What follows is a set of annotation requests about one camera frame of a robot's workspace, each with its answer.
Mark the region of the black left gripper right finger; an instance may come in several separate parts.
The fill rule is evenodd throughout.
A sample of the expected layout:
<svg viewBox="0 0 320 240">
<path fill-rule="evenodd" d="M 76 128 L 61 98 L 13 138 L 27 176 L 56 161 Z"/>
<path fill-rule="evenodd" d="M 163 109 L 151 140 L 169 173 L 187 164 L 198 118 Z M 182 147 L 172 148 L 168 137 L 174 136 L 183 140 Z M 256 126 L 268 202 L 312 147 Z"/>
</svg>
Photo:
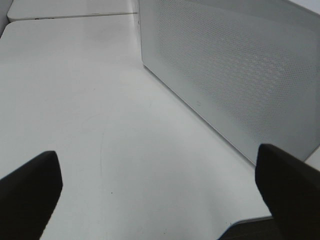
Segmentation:
<svg viewBox="0 0 320 240">
<path fill-rule="evenodd" d="M 285 240 L 320 238 L 319 170 L 272 144 L 261 144 L 255 183 Z"/>
</svg>

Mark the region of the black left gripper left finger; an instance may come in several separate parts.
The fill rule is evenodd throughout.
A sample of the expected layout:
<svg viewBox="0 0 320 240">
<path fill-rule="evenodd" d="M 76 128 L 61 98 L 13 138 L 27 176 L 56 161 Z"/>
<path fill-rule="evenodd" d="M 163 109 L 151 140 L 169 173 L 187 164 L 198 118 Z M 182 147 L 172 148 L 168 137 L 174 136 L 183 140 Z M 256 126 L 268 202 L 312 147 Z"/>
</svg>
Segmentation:
<svg viewBox="0 0 320 240">
<path fill-rule="evenodd" d="M 0 238 L 39 240 L 63 189 L 57 153 L 44 151 L 0 180 Z"/>
</svg>

